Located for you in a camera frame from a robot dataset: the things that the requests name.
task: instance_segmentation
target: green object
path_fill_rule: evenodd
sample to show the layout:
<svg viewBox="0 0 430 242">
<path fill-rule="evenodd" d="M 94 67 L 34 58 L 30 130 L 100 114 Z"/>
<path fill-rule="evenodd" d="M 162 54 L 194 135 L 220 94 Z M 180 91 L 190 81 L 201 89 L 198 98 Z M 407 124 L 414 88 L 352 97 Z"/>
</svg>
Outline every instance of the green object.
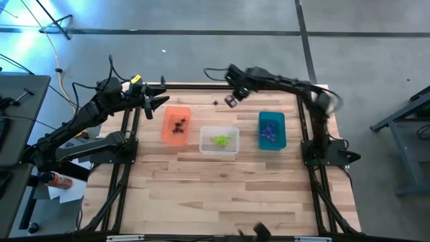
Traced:
<svg viewBox="0 0 430 242">
<path fill-rule="evenodd" d="M 234 138 L 233 134 L 230 134 L 228 136 L 226 135 L 220 135 L 220 136 L 211 136 L 210 140 L 215 144 L 215 145 L 220 145 L 220 146 L 226 146 L 227 145 L 227 141 L 231 138 Z"/>
</svg>

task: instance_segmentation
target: gray floor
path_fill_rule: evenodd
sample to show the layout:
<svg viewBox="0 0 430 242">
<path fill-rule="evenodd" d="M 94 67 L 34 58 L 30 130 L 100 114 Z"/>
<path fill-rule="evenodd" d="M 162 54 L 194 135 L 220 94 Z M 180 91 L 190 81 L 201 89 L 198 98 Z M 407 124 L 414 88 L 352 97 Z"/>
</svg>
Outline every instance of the gray floor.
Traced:
<svg viewBox="0 0 430 242">
<path fill-rule="evenodd" d="M 45 1 L 56 17 L 71 13 L 71 26 L 80 28 L 128 28 L 150 30 L 299 30 L 293 0 L 55 0 Z M 308 31 L 428 32 L 430 17 L 426 0 L 302 0 Z M 43 12 L 30 7 L 45 24 Z M 10 0 L 6 9 L 18 19 L 0 14 L 0 25 L 34 26 L 20 1 Z M 146 81 L 208 81 L 204 67 L 241 68 L 258 65 L 273 73 L 307 79 L 300 37 L 281 36 L 102 36 L 74 35 L 71 41 L 52 35 L 64 85 L 105 79 L 108 54 L 124 76 L 142 75 Z M 430 240 L 430 199 L 397 198 L 394 190 L 407 184 L 404 167 L 391 134 L 370 132 L 369 126 L 405 105 L 408 98 L 428 86 L 430 39 L 428 38 L 310 38 L 318 83 L 329 84 L 345 103 L 336 113 L 343 138 L 362 155 L 351 165 L 354 196 L 363 232 L 370 235 Z M 46 37 L 35 32 L 0 34 L 0 52 L 37 74 L 54 76 L 55 59 Z M 11 66 L 0 65 L 6 71 Z M 91 90 L 79 90 L 81 102 Z M 59 126 L 71 118 L 70 106 L 48 91 L 39 121 Z M 36 125 L 30 142 L 48 132 Z M 79 205 L 38 202 L 32 221 L 38 234 L 74 229 Z M 25 235 L 14 227 L 11 236 Z"/>
</svg>

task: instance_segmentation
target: wooden table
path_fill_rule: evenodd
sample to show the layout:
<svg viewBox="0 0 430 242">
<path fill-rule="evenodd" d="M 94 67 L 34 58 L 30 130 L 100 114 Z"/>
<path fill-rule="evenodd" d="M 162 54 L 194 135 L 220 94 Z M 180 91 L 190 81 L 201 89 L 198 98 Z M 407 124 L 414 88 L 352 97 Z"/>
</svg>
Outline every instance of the wooden table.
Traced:
<svg viewBox="0 0 430 242">
<path fill-rule="evenodd" d="M 296 96 L 261 91 L 230 109 L 223 102 L 228 93 L 231 91 L 171 90 L 166 93 L 170 100 L 155 111 L 153 120 L 141 113 L 138 157 L 130 173 L 121 233 L 231 235 L 242 229 L 253 235 L 253 225 L 261 221 L 273 235 L 317 234 L 308 171 L 300 151 L 302 131 Z M 214 100 L 220 104 L 214 106 Z M 161 141 L 167 106 L 191 108 L 188 145 L 172 147 Z M 263 110 L 285 114 L 285 149 L 258 149 L 258 115 Z M 121 113 L 109 117 L 101 127 L 101 136 L 119 130 L 122 117 Z M 202 126 L 239 128 L 239 153 L 200 153 Z M 339 136 L 334 116 L 328 127 L 334 137 Z M 111 172 L 112 165 L 100 165 L 89 178 L 82 227 L 105 202 Z M 327 175 L 334 204 L 359 231 L 348 177 L 338 167 L 327 167 Z M 322 211 L 328 228 L 325 206 Z"/>
</svg>

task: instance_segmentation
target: gray desk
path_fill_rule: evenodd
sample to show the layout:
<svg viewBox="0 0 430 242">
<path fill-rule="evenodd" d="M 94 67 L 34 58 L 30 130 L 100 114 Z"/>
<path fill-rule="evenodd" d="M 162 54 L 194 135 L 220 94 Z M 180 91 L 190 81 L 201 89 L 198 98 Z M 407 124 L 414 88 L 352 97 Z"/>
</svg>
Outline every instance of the gray desk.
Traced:
<svg viewBox="0 0 430 242">
<path fill-rule="evenodd" d="M 34 93 L 27 95 L 21 100 L 18 107 L 10 106 L 6 109 L 6 115 L 22 116 L 36 119 L 45 98 L 49 76 L 22 75 L 7 76 L 0 75 L 0 96 L 2 98 L 19 97 L 27 88 Z M 19 161 L 19 156 L 27 144 L 34 122 L 23 118 L 11 118 L 12 122 L 7 134 L 7 138 L 0 149 L 0 167 L 10 167 Z"/>
<path fill-rule="evenodd" d="M 27 96 L 22 100 L 21 106 L 7 108 L 6 114 L 35 120 L 49 82 L 49 76 L 0 75 L 1 97 L 17 98 L 24 92 L 25 87 L 34 92 L 33 96 Z M 0 151 L 0 169 L 9 169 L 12 172 L 12 178 L 7 183 L 5 193 L 0 199 L 0 239 L 9 236 L 32 172 L 33 165 L 19 164 L 19 158 L 27 144 L 33 125 L 34 122 L 31 120 L 13 118 L 6 141 Z"/>
</svg>

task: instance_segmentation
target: blue object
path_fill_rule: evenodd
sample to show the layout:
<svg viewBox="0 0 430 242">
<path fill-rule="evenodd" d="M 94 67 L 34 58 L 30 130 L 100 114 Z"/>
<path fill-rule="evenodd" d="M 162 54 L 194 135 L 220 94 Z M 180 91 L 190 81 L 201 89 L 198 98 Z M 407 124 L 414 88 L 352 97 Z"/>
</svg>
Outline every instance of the blue object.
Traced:
<svg viewBox="0 0 430 242">
<path fill-rule="evenodd" d="M 285 116 L 280 112 L 260 112 L 258 146 L 262 150 L 280 151 L 287 146 Z"/>
</svg>

